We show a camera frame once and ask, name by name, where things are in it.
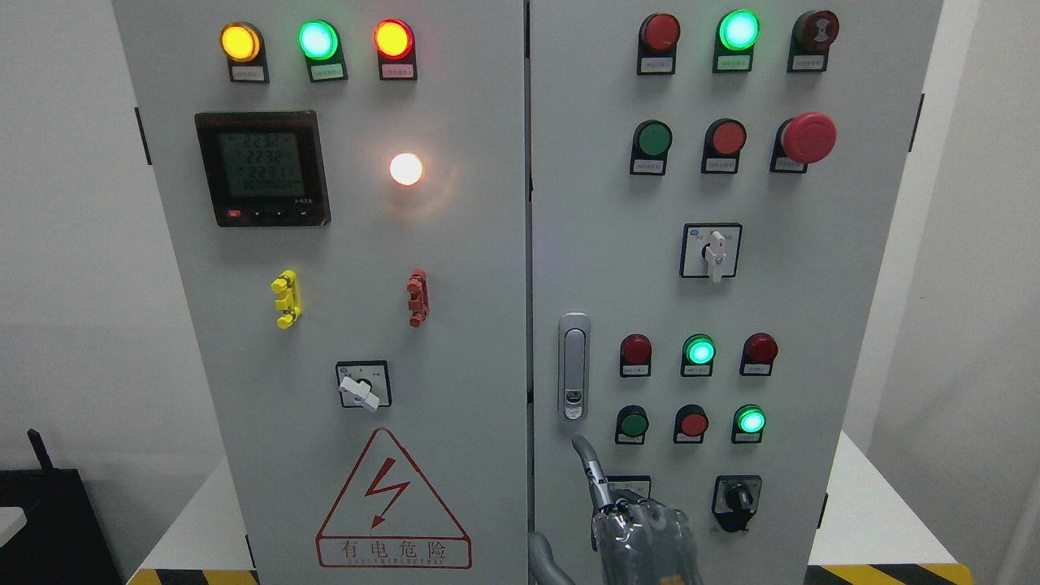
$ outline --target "white switch handle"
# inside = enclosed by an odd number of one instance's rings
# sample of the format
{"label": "white switch handle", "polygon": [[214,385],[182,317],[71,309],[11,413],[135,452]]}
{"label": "white switch handle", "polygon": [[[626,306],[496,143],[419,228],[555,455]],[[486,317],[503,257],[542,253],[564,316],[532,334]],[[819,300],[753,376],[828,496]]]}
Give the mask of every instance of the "white switch handle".
{"label": "white switch handle", "polygon": [[350,378],[343,378],[339,383],[339,388],[349,395],[354,403],[364,407],[369,412],[375,412],[380,407],[380,397],[372,393],[372,386],[366,382],[356,382]]}
{"label": "white switch handle", "polygon": [[722,282],[722,273],[726,270],[726,238],[718,231],[708,236],[704,247],[704,260],[708,263],[708,278],[711,282]]}

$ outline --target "gray metal panel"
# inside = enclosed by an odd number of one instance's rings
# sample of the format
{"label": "gray metal panel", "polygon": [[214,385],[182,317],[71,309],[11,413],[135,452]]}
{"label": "gray metal panel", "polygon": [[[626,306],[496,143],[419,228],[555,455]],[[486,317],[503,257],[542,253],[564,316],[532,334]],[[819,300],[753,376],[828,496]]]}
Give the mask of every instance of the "gray metal panel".
{"label": "gray metal panel", "polygon": [[[522,3],[113,4],[263,582],[525,580]],[[348,81],[308,82],[295,35],[314,18],[338,28]],[[383,18],[414,28],[417,82],[379,80],[371,39]],[[228,81],[218,35],[239,20],[264,36],[269,85]],[[306,108],[318,115],[331,225],[218,228],[192,116]],[[426,169],[411,189],[387,171],[407,151]],[[416,268],[428,273],[432,305],[418,330],[405,290]],[[304,302],[287,331],[268,289],[283,269],[298,274]],[[391,408],[340,407],[334,366],[359,359],[389,361]],[[471,569],[318,566],[315,535],[378,427],[472,538]],[[382,528],[427,512],[406,492]]]}
{"label": "gray metal panel", "polygon": [[[577,582],[600,578],[589,545],[589,492],[570,438],[582,433],[604,472],[653,478],[653,495],[697,527],[705,583],[802,582],[941,2],[752,0],[761,36],[750,74],[711,74],[713,35],[732,4],[535,1],[531,12],[536,528]],[[829,71],[788,74],[790,29],[805,10],[841,21]],[[651,12],[682,26],[677,73],[636,77],[636,33]],[[807,175],[768,172],[784,120],[820,110],[838,144]],[[701,175],[703,136],[717,119],[749,132],[735,176]],[[665,177],[631,177],[632,130],[648,119],[675,134]],[[733,279],[680,280],[684,223],[743,224]],[[588,414],[556,407],[556,324],[589,314]],[[737,371],[745,339],[779,342],[774,375]],[[680,378],[682,342],[708,333],[714,375]],[[618,347],[630,333],[654,344],[653,376],[621,379]],[[760,446],[730,443],[737,407],[769,415]],[[644,446],[614,444],[629,404],[650,416]],[[675,412],[704,407],[704,444],[673,444]],[[750,532],[717,530],[716,476],[760,475]]]}

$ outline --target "white table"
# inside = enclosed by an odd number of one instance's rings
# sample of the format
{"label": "white table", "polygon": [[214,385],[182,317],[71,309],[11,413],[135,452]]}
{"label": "white table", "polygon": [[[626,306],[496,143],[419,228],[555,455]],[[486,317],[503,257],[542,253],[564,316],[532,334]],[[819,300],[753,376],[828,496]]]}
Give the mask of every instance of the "white table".
{"label": "white table", "polygon": [[25,510],[21,508],[0,508],[0,546],[25,527]]}
{"label": "white table", "polygon": [[[824,524],[810,564],[957,562],[841,433]],[[152,553],[146,568],[253,568],[227,460],[222,461]]]}

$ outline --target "red triangle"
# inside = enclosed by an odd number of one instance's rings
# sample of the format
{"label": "red triangle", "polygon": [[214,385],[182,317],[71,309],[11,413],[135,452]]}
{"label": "red triangle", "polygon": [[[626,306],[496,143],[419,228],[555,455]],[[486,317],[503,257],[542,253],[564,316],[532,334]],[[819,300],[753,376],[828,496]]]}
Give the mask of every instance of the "red triangle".
{"label": "red triangle", "polygon": [[315,536],[315,546],[324,567],[472,566],[469,535],[386,428],[368,438]]}

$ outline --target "white indicator light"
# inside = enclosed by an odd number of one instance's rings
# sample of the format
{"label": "white indicator light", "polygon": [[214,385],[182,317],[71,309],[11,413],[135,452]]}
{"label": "white indicator light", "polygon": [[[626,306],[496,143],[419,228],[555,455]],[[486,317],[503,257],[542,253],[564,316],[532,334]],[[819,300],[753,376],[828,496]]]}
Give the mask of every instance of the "white indicator light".
{"label": "white indicator light", "polygon": [[390,177],[394,181],[410,186],[422,178],[422,160],[411,152],[402,152],[390,161]]}

